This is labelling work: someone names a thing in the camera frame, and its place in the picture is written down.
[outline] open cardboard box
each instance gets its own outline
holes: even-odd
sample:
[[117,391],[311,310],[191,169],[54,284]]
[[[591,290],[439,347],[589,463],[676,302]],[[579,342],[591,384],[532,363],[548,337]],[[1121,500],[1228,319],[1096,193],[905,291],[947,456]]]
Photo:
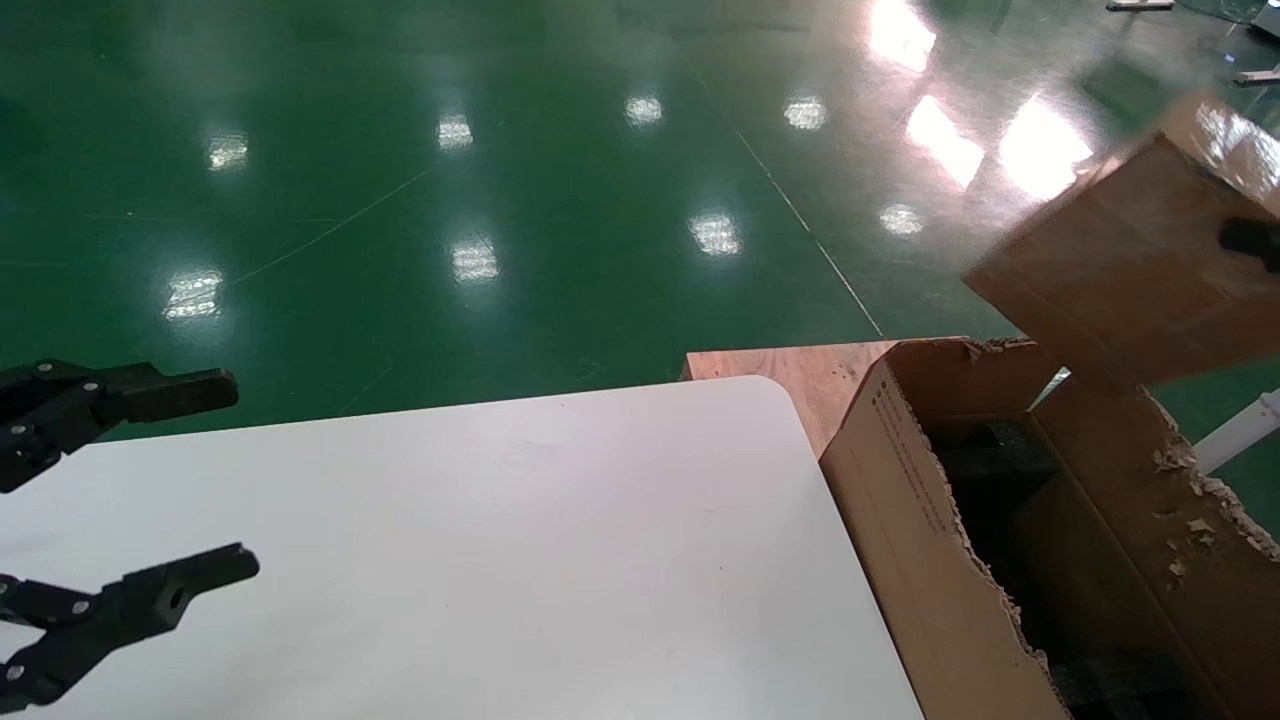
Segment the open cardboard box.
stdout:
[[[1050,665],[1151,652],[1187,691],[1171,716],[1280,719],[1280,547],[1143,387],[1280,351],[1280,275],[1217,243],[1277,222],[1277,183],[1276,141],[1189,97],[966,277],[1030,341],[902,342],[865,375],[822,466],[928,720],[1065,719]],[[925,437],[993,418],[1061,465],[1007,523],[1021,589]]]

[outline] glossy floor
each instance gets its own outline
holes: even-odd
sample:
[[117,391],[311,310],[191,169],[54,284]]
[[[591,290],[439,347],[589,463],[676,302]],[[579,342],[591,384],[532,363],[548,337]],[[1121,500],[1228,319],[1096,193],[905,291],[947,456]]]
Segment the glossy floor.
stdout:
[[1079,163],[1192,86],[1280,126],[1229,83],[1280,53],[1101,0],[18,0],[0,56],[0,360],[241,379],[116,437],[1012,334],[959,273]]

